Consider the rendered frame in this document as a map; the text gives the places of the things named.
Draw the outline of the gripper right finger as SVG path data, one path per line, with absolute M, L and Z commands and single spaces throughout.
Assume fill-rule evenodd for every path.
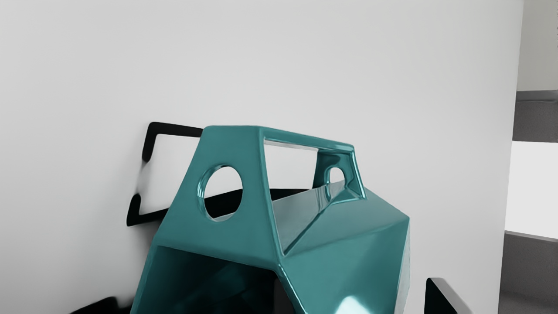
M 425 314 L 473 314 L 444 278 L 427 278 L 425 286 Z

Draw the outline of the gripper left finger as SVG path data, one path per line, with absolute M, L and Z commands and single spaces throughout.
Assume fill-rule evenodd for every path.
M 70 314 L 130 314 L 132 303 L 133 301 L 128 302 L 121 307 L 116 297 L 108 297 L 79 308 Z

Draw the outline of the teal faceted mug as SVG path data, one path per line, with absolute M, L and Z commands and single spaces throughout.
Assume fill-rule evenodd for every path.
M 366 189 L 354 147 L 262 126 L 167 123 L 198 137 L 130 314 L 402 314 L 410 218 Z M 264 145 L 316 151 L 312 188 L 271 189 Z

